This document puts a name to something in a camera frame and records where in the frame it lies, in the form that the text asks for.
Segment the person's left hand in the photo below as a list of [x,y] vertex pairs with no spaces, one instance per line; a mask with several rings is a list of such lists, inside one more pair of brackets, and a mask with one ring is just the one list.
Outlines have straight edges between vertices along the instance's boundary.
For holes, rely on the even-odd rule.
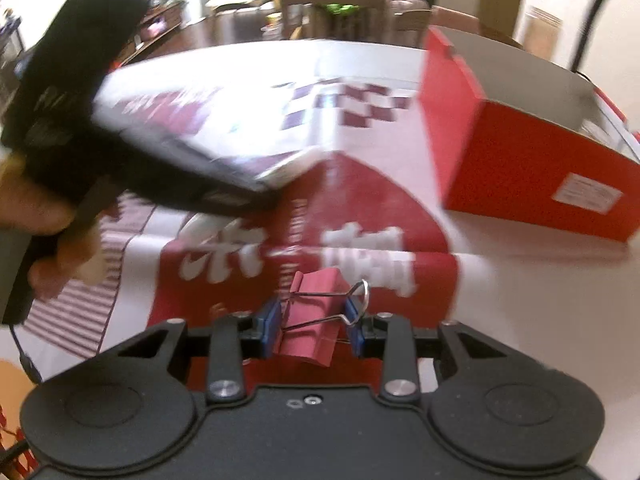
[[[54,235],[68,228],[74,217],[72,206],[26,176],[20,156],[2,157],[1,225],[4,228]],[[28,272],[29,284],[42,300],[58,296],[73,278],[94,286],[105,277],[106,262],[98,226],[62,236],[55,255],[36,261]]]

